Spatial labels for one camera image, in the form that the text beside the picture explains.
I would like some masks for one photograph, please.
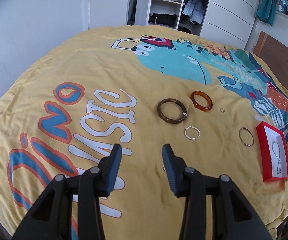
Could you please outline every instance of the curtain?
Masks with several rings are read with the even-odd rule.
[[[273,25],[277,0],[262,0],[262,4],[258,9],[257,18],[265,23]]]

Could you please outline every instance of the red box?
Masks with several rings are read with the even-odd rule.
[[[256,131],[262,155],[263,181],[287,179],[288,151],[284,134],[266,122],[261,122]]]

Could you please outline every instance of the bed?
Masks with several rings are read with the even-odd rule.
[[[196,90],[211,97],[210,111],[194,107]],[[159,117],[165,98],[185,105],[184,122]],[[163,111],[178,115],[172,105]],[[163,170],[161,149],[170,143],[202,174],[228,174],[274,238],[288,215],[288,179],[263,182],[262,121],[282,130],[288,147],[288,90],[251,53],[161,26],[82,32],[35,62],[0,99],[0,223],[12,235],[55,175],[82,174],[120,143],[115,190],[100,200],[107,239],[176,239],[184,201],[172,195]],[[184,136],[188,126],[200,130],[197,140]],[[251,131],[252,147],[241,143],[241,127]],[[207,239],[210,220],[209,212]]]

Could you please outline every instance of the brown headboard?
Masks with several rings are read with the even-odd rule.
[[[261,32],[253,54],[264,60],[288,90],[288,48],[267,33]]]

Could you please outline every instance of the wardrobe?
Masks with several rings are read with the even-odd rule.
[[[202,22],[198,24],[182,14],[185,6],[189,6],[184,0],[176,2],[137,0],[135,25],[158,24],[158,17],[162,17],[160,15],[176,15],[175,24],[168,26],[169,28],[189,30],[187,32],[211,41],[244,49],[255,21],[259,0],[202,0],[201,2],[204,13]]]

